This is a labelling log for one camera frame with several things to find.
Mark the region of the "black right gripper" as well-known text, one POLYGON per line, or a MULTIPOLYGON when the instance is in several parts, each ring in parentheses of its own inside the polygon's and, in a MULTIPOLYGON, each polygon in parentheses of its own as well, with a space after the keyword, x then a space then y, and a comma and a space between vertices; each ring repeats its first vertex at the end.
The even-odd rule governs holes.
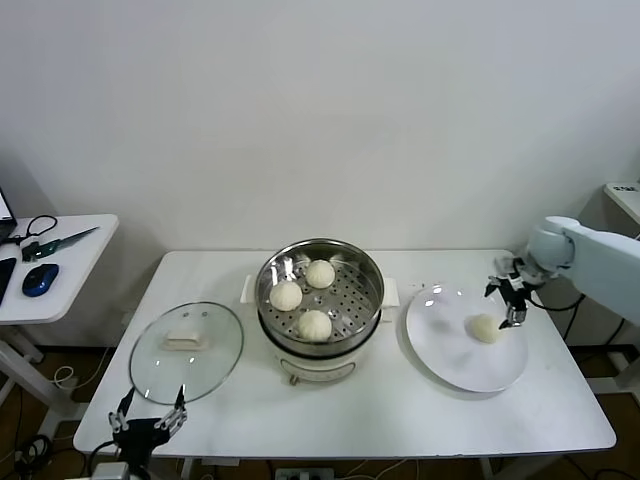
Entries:
POLYGON ((500 291, 505 280, 517 294, 503 298, 506 314, 498 329, 520 327, 526 320, 526 300, 531 300, 532 293, 543 286, 543 273, 524 258, 513 255, 496 257, 494 266, 498 276, 488 277, 484 296, 489 297, 494 291, 500 291))

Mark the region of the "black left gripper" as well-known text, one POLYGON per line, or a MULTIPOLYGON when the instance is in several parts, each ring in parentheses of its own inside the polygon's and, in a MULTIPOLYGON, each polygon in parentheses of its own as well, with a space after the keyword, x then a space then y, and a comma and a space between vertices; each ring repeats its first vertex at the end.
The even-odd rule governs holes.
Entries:
POLYGON ((179 430, 186 421, 184 387, 180 387, 173 409, 161 419, 135 419, 127 423, 134 387, 120 400, 116 410, 108 414, 112 430, 117 431, 113 433, 113 441, 119 450, 118 460, 128 465, 130 474, 149 475, 154 449, 168 442, 168 430, 179 430))

